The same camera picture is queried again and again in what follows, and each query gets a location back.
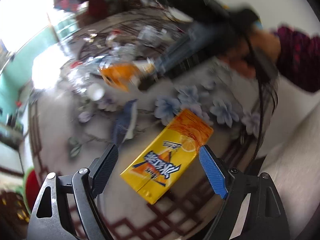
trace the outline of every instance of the white wall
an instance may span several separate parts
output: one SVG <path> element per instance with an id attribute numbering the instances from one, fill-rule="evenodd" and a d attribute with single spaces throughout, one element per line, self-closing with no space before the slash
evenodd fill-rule
<path id="1" fill-rule="evenodd" d="M 2 142 L 0 142 L 0 166 L 23 173 L 19 153 Z"/>
<path id="2" fill-rule="evenodd" d="M 280 23 L 298 27 L 312 34 L 320 33 L 320 22 L 306 0 L 220 0 L 229 6 L 250 4 L 259 13 L 265 28 Z M 295 127 L 320 101 L 320 93 L 310 95 L 294 87 L 284 78 L 279 85 L 279 105 L 259 151 L 263 156 L 277 144 L 286 140 Z"/>
<path id="3" fill-rule="evenodd" d="M 18 186 L 22 186 L 22 184 L 22 178 L 0 172 L 0 190 L 4 189 L 14 191 Z"/>

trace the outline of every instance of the person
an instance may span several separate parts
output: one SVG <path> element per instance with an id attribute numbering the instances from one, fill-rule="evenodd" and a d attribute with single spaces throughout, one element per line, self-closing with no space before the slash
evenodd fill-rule
<path id="1" fill-rule="evenodd" d="M 311 93 L 320 90 L 319 36 L 310 38 L 302 32 L 281 26 L 276 33 L 255 29 L 249 38 L 252 46 L 262 49 L 279 72 L 293 84 Z M 248 53 L 248 45 L 243 40 L 219 58 L 242 76 L 254 78 L 255 69 L 243 60 Z"/>
<path id="2" fill-rule="evenodd" d="M 89 0 L 88 12 L 96 20 L 101 20 L 108 16 L 108 7 L 104 0 Z"/>

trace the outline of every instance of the blue flower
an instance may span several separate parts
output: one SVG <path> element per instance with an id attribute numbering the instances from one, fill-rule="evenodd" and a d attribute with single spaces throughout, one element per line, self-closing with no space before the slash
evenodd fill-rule
<path id="1" fill-rule="evenodd" d="M 241 122 L 245 125 L 245 129 L 247 134 L 253 134 L 256 138 L 259 135 L 259 127 L 260 127 L 260 114 L 250 112 L 244 113 L 244 117 L 241 119 Z"/>
<path id="2" fill-rule="evenodd" d="M 206 122 L 208 125 L 213 125 L 213 122 L 210 120 L 209 115 L 206 112 L 202 112 L 201 106 L 198 104 L 193 105 L 187 105 L 183 104 L 181 105 L 181 110 L 189 109 L 191 112 L 193 112 L 196 116 L 200 117 L 204 122 Z"/>
<path id="3" fill-rule="evenodd" d="M 198 89 L 196 86 L 183 86 L 177 89 L 177 91 L 179 92 L 178 99 L 182 104 L 200 105 L 200 103 L 198 102 L 199 95 L 198 95 Z"/>
<path id="4" fill-rule="evenodd" d="M 180 111 L 180 101 L 176 98 L 158 96 L 154 115 L 161 119 L 163 125 L 167 125 Z"/>
<path id="5" fill-rule="evenodd" d="M 210 79 L 210 80 L 205 80 L 201 82 L 201 85 L 207 89 L 207 90 L 213 90 L 217 87 L 218 84 L 221 84 L 222 82 L 218 79 Z"/>
<path id="6" fill-rule="evenodd" d="M 213 100 L 213 106 L 210 107 L 210 113 L 217 116 L 219 124 L 226 124 L 231 128 L 232 120 L 238 122 L 239 116 L 232 110 L 232 104 L 227 100 Z"/>
<path id="7" fill-rule="evenodd" d="M 98 109 L 114 112 L 117 110 L 117 98 L 114 95 L 105 95 L 99 102 L 98 102 Z"/>

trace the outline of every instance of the bird figure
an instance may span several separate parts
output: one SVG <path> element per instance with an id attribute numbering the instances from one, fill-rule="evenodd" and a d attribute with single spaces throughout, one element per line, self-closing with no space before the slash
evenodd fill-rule
<path id="1" fill-rule="evenodd" d="M 112 142 L 120 146 L 125 140 L 133 138 L 133 130 L 138 116 L 137 99 L 128 101 L 117 116 L 113 126 Z"/>

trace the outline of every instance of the orange juice carton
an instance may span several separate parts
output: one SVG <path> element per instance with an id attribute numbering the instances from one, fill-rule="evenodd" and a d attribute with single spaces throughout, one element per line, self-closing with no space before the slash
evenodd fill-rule
<path id="1" fill-rule="evenodd" d="M 185 109 L 120 176 L 154 204 L 188 168 L 212 133 L 210 126 Z"/>

